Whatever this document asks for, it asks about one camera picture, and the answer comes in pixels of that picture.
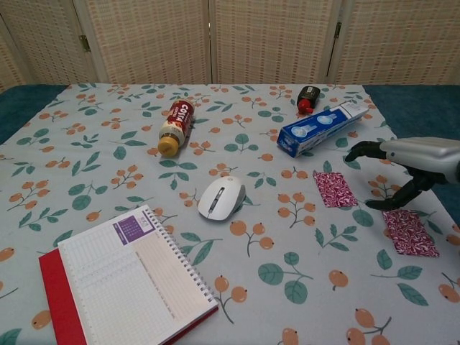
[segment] pink fabric swatch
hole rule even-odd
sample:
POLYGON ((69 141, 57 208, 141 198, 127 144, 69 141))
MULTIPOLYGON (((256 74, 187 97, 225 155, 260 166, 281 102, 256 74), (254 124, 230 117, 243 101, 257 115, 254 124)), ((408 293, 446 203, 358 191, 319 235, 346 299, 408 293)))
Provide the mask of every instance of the pink fabric swatch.
POLYGON ((424 257, 439 256, 418 214, 407 210, 384 211, 383 218, 390 230, 396 252, 424 257))
POLYGON ((344 176, 339 172, 315 172, 313 174, 319 193, 326 207, 356 206, 358 201, 353 196, 344 176))

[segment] bottle label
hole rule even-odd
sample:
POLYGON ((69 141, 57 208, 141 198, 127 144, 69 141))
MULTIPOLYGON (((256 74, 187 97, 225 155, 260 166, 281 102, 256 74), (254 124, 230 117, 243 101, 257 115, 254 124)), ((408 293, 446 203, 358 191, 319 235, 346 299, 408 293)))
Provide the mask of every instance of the bottle label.
POLYGON ((192 103, 184 99, 178 99, 172 104, 166 122, 169 125, 180 128, 184 137, 186 137, 193 119, 193 111, 192 103))

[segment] woven panel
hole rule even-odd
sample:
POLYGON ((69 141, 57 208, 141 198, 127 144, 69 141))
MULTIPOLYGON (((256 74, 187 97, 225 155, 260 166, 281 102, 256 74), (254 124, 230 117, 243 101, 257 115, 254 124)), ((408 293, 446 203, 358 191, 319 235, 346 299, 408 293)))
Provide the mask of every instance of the woven panel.
POLYGON ((215 0, 219 83, 315 83, 334 0, 215 0))
POLYGON ((205 0, 86 0, 109 81, 207 83, 205 0))
POLYGON ((356 0, 338 83, 447 83, 460 62, 460 1, 356 0))
POLYGON ((71 0, 0 1, 0 13, 39 83, 95 81, 71 0))
POLYGON ((5 39, 0 35, 0 92, 25 82, 5 39))

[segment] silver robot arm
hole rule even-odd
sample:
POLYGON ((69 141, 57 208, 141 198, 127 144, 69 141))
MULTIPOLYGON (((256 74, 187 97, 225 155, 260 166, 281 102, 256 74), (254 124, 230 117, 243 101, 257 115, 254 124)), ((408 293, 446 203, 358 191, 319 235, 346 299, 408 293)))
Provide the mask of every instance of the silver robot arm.
POLYGON ((370 208, 389 211, 406 205, 430 190, 435 183, 460 183, 460 141, 435 137, 413 137, 388 142, 359 142, 345 157, 351 162, 360 156, 388 159, 408 169, 413 179, 393 197, 367 201, 370 208))

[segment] floral tablecloth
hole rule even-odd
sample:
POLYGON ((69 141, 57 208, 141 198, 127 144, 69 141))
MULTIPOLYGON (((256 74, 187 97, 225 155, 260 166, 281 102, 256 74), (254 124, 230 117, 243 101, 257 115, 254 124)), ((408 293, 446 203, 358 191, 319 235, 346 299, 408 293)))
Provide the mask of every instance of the floral tablecloth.
POLYGON ((0 344, 53 344, 38 257, 147 203, 214 289, 219 312, 181 344, 457 344, 459 228, 432 192, 418 213, 439 258, 397 254, 370 198, 410 176, 386 160, 345 163, 361 140, 394 138, 361 86, 320 85, 316 112, 351 100, 362 120, 293 159, 276 138, 298 85, 71 85, 0 146, 0 344), (176 98, 195 104, 173 159, 158 129, 176 98), (326 208, 313 172, 344 175, 358 206, 326 208), (242 208, 210 223, 197 202, 235 175, 242 208))

